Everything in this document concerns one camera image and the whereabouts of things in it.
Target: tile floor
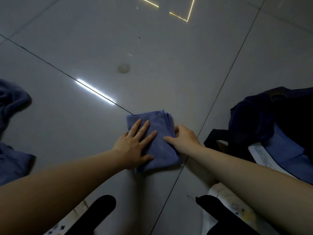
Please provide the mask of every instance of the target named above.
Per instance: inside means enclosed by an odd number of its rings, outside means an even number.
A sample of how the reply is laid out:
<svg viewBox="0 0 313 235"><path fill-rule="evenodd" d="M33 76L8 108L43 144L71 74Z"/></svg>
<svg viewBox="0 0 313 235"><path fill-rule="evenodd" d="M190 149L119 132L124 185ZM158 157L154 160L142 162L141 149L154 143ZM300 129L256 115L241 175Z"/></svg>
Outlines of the tile floor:
<svg viewBox="0 0 313 235"><path fill-rule="evenodd" d="M37 156L33 172L110 149L130 113L165 109L203 142L245 96L313 86L311 0L148 1L1 0L0 77L33 99L2 140ZM189 158L121 172L86 201L118 201L99 234L200 234L192 198L214 182Z"/></svg>

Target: microfiber cloth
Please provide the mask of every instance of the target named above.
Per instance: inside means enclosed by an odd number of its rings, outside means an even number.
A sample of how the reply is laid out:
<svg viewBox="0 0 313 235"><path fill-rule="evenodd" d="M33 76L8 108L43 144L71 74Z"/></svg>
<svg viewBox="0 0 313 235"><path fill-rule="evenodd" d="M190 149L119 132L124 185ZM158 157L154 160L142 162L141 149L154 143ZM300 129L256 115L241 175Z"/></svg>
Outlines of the microfiber cloth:
<svg viewBox="0 0 313 235"><path fill-rule="evenodd" d="M181 163L177 151L163 139L164 136L176 137L171 114L164 112L164 110L160 110L138 115L128 115L126 116L128 130L130 130L139 119L142 121L141 127L147 120L150 122L150 126L142 139L151 134L154 130L157 130L157 135L142 151L142 156L151 154L154 156L154 159L136 168L135 173L142 173L147 170Z"/></svg>
<svg viewBox="0 0 313 235"><path fill-rule="evenodd" d="M0 79L0 133L6 129L13 114L30 102L31 98L25 90L13 82ZM0 142L0 186L26 176L35 158Z"/></svg>

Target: hand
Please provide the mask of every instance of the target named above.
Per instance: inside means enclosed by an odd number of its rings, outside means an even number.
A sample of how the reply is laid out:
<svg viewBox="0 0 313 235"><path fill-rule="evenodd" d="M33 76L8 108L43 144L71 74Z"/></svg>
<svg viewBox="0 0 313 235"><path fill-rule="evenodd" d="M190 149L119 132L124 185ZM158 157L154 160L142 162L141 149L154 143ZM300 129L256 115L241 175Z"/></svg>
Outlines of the hand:
<svg viewBox="0 0 313 235"><path fill-rule="evenodd" d="M180 153L190 155L195 147L201 146L195 133L183 125L175 127L177 138L164 137L164 141L173 145Z"/></svg>
<svg viewBox="0 0 313 235"><path fill-rule="evenodd" d="M123 134L112 148L112 150L118 151L119 155L121 155L121 163L123 167L129 170L154 159L152 155L144 155L141 157L141 151L154 139L157 131L153 131L149 136L140 142L140 139L145 134L150 124L147 120L136 134L140 123L141 120L137 120L129 133L126 132Z"/></svg>

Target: white label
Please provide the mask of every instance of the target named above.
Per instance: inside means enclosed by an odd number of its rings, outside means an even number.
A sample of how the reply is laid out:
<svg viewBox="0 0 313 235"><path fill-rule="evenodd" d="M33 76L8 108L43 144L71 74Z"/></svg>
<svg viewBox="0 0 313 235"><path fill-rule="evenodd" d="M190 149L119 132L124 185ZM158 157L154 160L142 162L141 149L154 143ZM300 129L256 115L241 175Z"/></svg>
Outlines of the white label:
<svg viewBox="0 0 313 235"><path fill-rule="evenodd" d="M262 166L266 166L268 168L274 169L276 171L280 171L284 174L294 177L284 169L282 169L271 157L271 155L265 150L260 142L252 144L248 146L248 150L251 153L252 157L254 158L257 164Z"/></svg>

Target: left hand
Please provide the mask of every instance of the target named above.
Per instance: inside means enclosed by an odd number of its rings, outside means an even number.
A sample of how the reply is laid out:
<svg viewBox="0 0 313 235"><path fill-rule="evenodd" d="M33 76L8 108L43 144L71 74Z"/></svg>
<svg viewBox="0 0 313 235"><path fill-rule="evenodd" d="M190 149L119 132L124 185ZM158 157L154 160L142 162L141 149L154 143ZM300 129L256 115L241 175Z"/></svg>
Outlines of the left hand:
<svg viewBox="0 0 313 235"><path fill-rule="evenodd" d="M121 163L123 167L129 170L154 159L152 155L141 156L141 151L154 139L157 131L153 131L149 136L140 142L140 139L147 131L150 123L147 120L138 133L136 133L140 124L141 120L139 119L131 128L129 133L124 133L112 148L112 150L118 151L119 155L121 155Z"/></svg>

